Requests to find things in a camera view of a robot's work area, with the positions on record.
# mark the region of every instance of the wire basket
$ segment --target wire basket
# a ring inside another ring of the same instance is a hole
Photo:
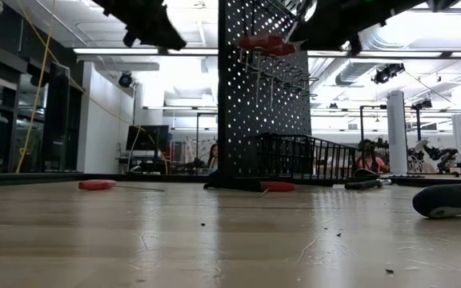
[[[358,149],[299,134],[261,134],[259,173],[277,178],[344,180],[353,177]]]

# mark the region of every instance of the woman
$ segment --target woman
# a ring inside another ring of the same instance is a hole
[[[364,139],[359,143],[359,149],[363,151],[363,158],[357,158],[357,169],[373,171],[373,158],[371,157],[370,152],[370,150],[373,149],[372,145],[374,145],[374,143],[369,139]],[[385,162],[380,157],[376,156],[375,161],[378,165],[378,171],[376,172],[389,173],[391,171],[391,168],[385,164]]]
[[[218,169],[218,144],[213,144],[209,151],[210,151],[209,161],[207,162],[207,164],[209,165],[209,169],[217,170]]]

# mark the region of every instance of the red tool handle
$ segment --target red tool handle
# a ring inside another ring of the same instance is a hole
[[[108,190],[116,185],[117,185],[117,182],[113,180],[87,180],[87,181],[81,181],[78,184],[78,188],[80,190],[89,190],[89,191]]]
[[[292,192],[296,185],[288,182],[261,182],[261,189],[269,192]]]

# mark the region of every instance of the black pegboard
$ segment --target black pegboard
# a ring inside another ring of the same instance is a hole
[[[286,35],[294,17],[273,1],[220,0],[218,27],[218,141],[219,168],[226,176],[259,174],[258,143],[255,136],[272,134],[311,134],[309,98],[274,83],[271,101],[271,80],[265,78],[257,86],[257,74],[246,68],[245,56],[236,48],[247,35]],[[250,56],[249,63],[258,59]],[[308,72],[307,52],[282,58]],[[278,77],[291,79],[292,73],[278,59],[263,61],[263,68]]]

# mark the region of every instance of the wooden table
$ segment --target wooden table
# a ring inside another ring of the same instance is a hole
[[[0,287],[461,287],[461,218],[417,214],[418,189],[123,185],[166,192],[0,187]]]

